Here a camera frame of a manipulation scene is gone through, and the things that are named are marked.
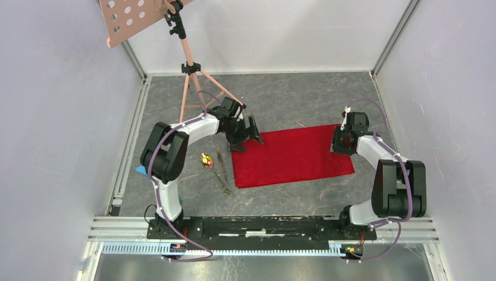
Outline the red cloth napkin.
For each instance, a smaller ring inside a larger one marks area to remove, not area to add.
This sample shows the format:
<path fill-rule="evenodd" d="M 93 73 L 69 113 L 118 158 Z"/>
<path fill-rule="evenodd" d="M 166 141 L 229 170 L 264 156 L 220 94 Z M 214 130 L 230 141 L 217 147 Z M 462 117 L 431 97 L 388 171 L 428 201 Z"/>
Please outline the red cloth napkin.
<path fill-rule="evenodd" d="M 295 183 L 353 174 L 348 155 L 331 152 L 335 125 L 262 133 L 263 143 L 248 140 L 245 152 L 232 153 L 239 189 Z"/>

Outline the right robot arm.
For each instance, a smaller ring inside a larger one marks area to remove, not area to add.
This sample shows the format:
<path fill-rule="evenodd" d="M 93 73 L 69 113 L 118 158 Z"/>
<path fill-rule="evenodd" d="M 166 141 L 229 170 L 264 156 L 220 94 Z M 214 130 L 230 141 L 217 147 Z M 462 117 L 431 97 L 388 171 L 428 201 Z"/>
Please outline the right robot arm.
<path fill-rule="evenodd" d="M 401 156 L 388 146 L 377 132 L 369 129 L 366 113 L 347 107 L 342 116 L 342 123 L 333 133 L 331 152 L 359 155 L 376 173 L 371 198 L 348 205 L 340 212 L 339 234 L 352 239 L 362 228 L 375 229 L 423 217 L 427 212 L 425 164 Z"/>

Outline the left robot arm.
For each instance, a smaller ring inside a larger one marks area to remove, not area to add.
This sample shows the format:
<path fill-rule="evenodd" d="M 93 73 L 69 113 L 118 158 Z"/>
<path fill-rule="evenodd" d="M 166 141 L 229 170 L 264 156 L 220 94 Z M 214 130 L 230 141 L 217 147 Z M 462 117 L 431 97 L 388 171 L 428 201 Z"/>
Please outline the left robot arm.
<path fill-rule="evenodd" d="M 158 122 L 153 127 L 140 157 L 140 164 L 150 179 L 157 204 L 157 214 L 164 221 L 161 230 L 169 238 L 178 238 L 184 223 L 178 219 L 182 206 L 178 195 L 178 177 L 182 173 L 189 145 L 222 133 L 232 152 L 246 150 L 249 140 L 263 142 L 254 116 L 243 117 L 244 106 L 225 97 L 220 105 L 204 108 L 200 115 L 177 124 Z"/>

